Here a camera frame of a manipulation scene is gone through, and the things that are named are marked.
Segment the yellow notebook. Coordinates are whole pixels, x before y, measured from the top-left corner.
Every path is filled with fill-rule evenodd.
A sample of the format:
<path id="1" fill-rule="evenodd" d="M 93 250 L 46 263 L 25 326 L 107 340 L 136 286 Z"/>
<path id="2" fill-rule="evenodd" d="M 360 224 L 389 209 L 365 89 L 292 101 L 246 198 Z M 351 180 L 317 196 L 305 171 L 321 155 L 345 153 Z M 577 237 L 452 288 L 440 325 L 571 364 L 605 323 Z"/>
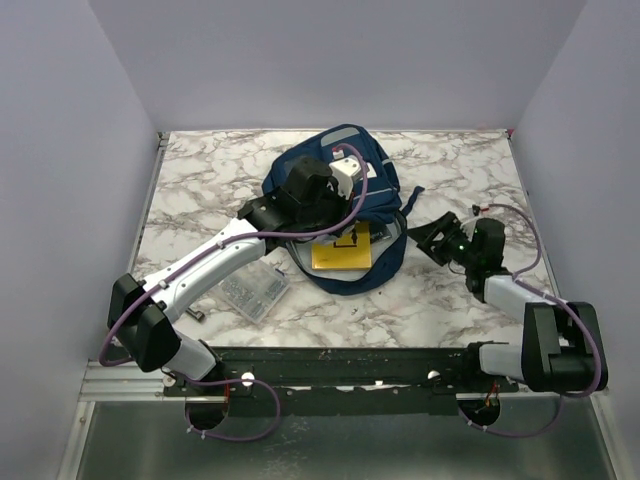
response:
<path id="1" fill-rule="evenodd" d="M 368 222 L 358 222 L 332 243 L 311 247 L 313 270 L 367 270 L 372 267 L 372 247 Z"/>

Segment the navy blue student backpack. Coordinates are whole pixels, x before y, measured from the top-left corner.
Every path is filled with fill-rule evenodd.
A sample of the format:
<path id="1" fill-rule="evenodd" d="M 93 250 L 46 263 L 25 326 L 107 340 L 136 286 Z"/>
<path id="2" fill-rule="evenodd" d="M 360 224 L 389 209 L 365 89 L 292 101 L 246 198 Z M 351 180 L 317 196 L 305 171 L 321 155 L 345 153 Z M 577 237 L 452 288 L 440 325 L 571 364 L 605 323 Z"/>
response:
<path id="1" fill-rule="evenodd" d="M 262 182 L 262 192 L 267 194 L 283 185 L 300 156 L 311 156 L 326 164 L 331 163 L 334 160 L 333 151 L 341 143 L 355 147 L 375 172 L 369 178 L 366 200 L 356 219 L 368 221 L 372 227 L 387 228 L 390 237 L 372 245 L 373 265 L 360 272 L 314 271 L 308 244 L 289 241 L 286 249 L 298 268 L 317 287 L 333 295 L 352 296 L 381 287 L 400 270 L 408 239 L 406 217 L 424 188 L 416 187 L 408 202 L 403 203 L 395 166 L 379 142 L 362 126 L 342 124 L 304 140 L 277 157 Z"/>

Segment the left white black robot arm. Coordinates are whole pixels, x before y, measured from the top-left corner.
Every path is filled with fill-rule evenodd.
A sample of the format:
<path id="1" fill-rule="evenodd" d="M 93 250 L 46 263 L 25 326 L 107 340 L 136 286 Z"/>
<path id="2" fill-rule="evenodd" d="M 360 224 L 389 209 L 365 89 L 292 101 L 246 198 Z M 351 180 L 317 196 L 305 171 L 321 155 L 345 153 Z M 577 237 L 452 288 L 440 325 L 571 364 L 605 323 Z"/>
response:
<path id="1" fill-rule="evenodd" d="M 112 287 L 108 337 L 117 339 L 143 372 L 166 368 L 187 377 L 201 395 L 222 380 L 213 351 L 177 332 L 173 324 L 204 293 L 236 270 L 288 240 L 313 239 L 348 226 L 364 200 L 367 167 L 351 155 L 329 164 L 295 160 L 284 184 L 245 203 L 212 239 L 174 264 L 137 280 L 130 274 Z"/>

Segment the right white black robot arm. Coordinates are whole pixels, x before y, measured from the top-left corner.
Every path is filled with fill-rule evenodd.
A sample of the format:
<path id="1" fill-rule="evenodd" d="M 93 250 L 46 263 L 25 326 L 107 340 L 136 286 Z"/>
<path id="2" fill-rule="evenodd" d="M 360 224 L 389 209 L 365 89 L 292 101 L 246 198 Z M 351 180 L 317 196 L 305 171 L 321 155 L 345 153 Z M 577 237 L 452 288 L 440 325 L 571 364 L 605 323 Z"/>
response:
<path id="1" fill-rule="evenodd" d="M 502 222 L 486 217 L 465 225 L 448 212 L 408 230 L 417 247 L 440 266 L 459 264 L 473 296 L 522 323 L 519 345 L 480 343 L 476 358 L 460 367 L 460 379 L 480 392 L 496 376 L 534 392 L 588 396 L 607 386 L 608 369 L 595 308 L 568 302 L 525 284 L 504 265 Z"/>

